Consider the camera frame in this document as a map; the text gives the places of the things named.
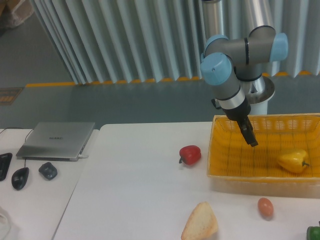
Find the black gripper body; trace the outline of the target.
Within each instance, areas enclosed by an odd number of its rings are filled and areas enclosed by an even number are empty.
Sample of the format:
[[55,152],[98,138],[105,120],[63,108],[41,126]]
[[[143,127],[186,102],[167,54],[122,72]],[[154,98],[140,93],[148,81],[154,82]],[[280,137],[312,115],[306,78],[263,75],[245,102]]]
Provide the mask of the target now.
[[224,113],[231,121],[240,121],[245,119],[249,113],[251,112],[251,106],[245,97],[243,102],[237,106],[236,108],[232,109],[225,109],[223,108]]

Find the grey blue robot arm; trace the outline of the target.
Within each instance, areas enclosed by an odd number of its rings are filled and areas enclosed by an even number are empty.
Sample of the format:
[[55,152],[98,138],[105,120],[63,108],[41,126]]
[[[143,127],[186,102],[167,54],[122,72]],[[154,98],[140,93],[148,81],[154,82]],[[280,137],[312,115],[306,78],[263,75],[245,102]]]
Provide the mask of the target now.
[[200,57],[200,71],[212,87],[211,102],[237,123],[246,143],[255,147],[258,142],[249,120],[251,106],[267,103],[275,92],[272,81],[262,76],[261,65],[287,58],[287,35],[274,29],[267,0],[244,1],[249,34],[238,39],[219,33],[221,0],[203,0],[201,5],[206,43]]

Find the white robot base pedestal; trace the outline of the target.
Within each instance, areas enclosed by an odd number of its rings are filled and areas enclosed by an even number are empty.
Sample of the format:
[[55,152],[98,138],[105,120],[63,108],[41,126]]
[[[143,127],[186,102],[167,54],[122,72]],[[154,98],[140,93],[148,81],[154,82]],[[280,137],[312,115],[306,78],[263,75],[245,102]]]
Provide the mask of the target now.
[[240,84],[251,107],[250,115],[266,115],[268,101],[275,94],[274,83],[261,75],[254,81],[241,81]]

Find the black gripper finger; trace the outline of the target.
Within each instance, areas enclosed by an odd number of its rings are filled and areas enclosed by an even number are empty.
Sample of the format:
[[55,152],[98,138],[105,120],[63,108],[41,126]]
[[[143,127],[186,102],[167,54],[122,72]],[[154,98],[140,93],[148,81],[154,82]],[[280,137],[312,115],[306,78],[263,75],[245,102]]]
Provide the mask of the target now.
[[256,140],[252,124],[248,117],[246,117],[244,120],[243,131],[244,131],[244,138],[247,144],[250,145],[251,147],[257,146],[258,142]]
[[242,120],[238,120],[237,121],[237,124],[238,124],[238,127],[240,129],[240,132],[245,140],[245,142],[247,144],[248,143],[248,127],[247,127],[247,123],[246,123],[246,120],[245,119],[242,119]]

